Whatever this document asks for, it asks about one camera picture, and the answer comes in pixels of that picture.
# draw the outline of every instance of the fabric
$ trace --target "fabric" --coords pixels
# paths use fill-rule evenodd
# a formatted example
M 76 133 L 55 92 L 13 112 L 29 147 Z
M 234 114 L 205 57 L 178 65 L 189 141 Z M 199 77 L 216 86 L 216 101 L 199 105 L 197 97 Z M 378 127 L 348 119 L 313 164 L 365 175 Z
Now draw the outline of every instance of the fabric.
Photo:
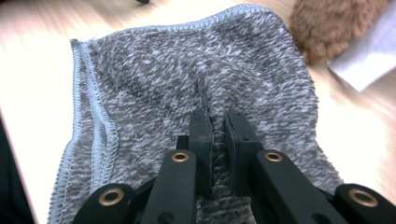
M 342 183 L 316 142 L 313 81 L 271 9 L 241 5 L 201 21 L 71 45 L 74 134 L 49 223 L 70 223 L 104 184 L 136 189 L 156 176 L 196 108 L 207 110 L 215 141 L 213 195 L 198 200 L 198 223 L 254 223 L 249 198 L 230 193 L 223 115 L 231 107 L 247 115 L 264 148 L 289 155 L 314 185 L 333 191 Z

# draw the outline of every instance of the brown plush toy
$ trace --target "brown plush toy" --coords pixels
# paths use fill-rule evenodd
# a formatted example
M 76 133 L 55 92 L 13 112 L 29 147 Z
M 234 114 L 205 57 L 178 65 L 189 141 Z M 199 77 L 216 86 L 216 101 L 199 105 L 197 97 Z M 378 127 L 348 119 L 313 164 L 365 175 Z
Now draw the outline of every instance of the brown plush toy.
M 296 0 L 290 32 L 308 64 L 323 62 L 364 35 L 391 0 Z

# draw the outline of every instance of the wooden table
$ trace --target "wooden table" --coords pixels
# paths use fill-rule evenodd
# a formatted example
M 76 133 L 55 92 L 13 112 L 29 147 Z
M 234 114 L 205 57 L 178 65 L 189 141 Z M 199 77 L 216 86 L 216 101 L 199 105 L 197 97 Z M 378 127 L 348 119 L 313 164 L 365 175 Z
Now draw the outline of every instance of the wooden table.
M 46 223 L 71 139 L 71 38 L 196 21 L 241 3 L 270 7 L 286 24 L 293 0 L 9 0 L 0 4 L 0 108 L 37 223 Z M 357 93 L 325 64 L 309 67 L 319 97 L 318 143 L 346 182 L 396 203 L 396 74 Z

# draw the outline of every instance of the gray knit fabric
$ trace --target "gray knit fabric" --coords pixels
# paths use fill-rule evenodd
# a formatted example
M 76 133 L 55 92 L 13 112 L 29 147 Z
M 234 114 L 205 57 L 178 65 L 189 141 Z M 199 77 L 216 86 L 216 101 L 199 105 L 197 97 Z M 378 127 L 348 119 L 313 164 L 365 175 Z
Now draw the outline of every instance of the gray knit fabric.
M 189 114 L 207 110 L 215 138 L 213 195 L 198 223 L 254 223 L 249 198 L 230 195 L 223 115 L 244 112 L 264 148 L 291 157 L 312 183 L 342 183 L 316 142 L 317 97 L 303 58 L 269 8 L 232 7 L 202 21 L 73 40 L 74 132 L 51 198 L 49 223 L 70 223 L 107 183 L 134 189 L 158 173 Z

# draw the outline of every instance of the brass insert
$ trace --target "brass insert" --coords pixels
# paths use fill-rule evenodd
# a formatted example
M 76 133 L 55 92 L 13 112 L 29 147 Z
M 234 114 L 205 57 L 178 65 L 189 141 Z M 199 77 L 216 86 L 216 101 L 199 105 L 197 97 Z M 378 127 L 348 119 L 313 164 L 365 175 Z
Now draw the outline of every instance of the brass insert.
M 123 198 L 123 191 L 119 188 L 108 189 L 102 193 L 99 198 L 99 204 L 103 206 L 111 206 L 116 203 L 119 203 Z
M 347 194 L 353 201 L 361 205 L 367 207 L 376 207 L 378 205 L 378 200 L 367 191 L 361 189 L 350 189 Z
M 267 153 L 265 153 L 265 158 L 268 161 L 282 161 L 283 160 L 282 156 L 277 154 L 277 153 L 275 153 L 275 152 L 267 152 Z
M 184 152 L 177 152 L 172 155 L 172 160 L 177 162 L 186 161 L 189 159 L 189 155 Z

